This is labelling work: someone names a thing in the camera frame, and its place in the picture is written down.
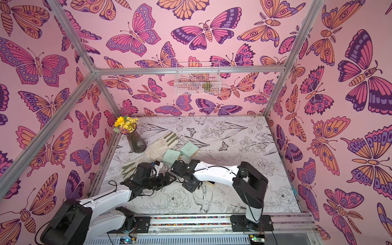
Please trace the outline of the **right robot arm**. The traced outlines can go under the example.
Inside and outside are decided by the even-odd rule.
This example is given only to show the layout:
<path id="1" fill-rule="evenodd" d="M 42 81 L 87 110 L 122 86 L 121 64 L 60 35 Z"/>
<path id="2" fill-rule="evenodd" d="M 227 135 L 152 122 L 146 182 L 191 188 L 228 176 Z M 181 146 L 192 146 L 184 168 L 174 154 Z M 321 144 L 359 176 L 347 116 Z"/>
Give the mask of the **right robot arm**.
<path id="1" fill-rule="evenodd" d="M 232 187 L 246 204 L 245 217 L 232 218 L 232 223 L 254 231 L 266 227 L 263 208 L 268 179 L 250 163 L 242 161 L 240 165 L 222 166 L 195 159 L 190 163 L 177 160 L 170 170 L 183 179 L 182 186 L 191 193 L 206 181 Z"/>

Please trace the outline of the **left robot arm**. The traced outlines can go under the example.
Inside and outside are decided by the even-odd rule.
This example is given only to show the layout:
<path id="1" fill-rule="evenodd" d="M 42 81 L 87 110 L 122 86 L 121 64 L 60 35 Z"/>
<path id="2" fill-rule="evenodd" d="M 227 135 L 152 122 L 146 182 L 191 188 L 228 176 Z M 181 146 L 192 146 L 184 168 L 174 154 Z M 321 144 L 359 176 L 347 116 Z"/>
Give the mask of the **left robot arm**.
<path id="1" fill-rule="evenodd" d="M 135 213 L 125 205 L 176 181 L 171 173 L 159 173 L 150 163 L 140 163 L 136 172 L 114 188 L 97 196 L 65 201 L 54 217 L 42 226 L 36 238 L 40 245 L 82 245 L 111 231 L 132 233 L 137 229 Z"/>

